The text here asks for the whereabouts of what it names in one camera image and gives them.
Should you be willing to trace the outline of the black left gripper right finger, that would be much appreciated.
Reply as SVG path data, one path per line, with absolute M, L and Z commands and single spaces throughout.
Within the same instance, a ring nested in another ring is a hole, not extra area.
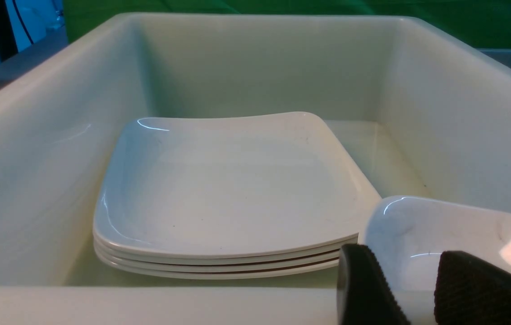
M 511 325 L 511 273 L 464 251 L 445 251 L 437 268 L 439 325 Z

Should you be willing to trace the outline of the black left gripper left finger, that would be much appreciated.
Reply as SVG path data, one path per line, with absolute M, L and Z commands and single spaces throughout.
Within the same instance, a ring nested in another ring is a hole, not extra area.
M 336 312 L 340 325 L 410 325 L 375 254 L 357 243 L 339 251 Z

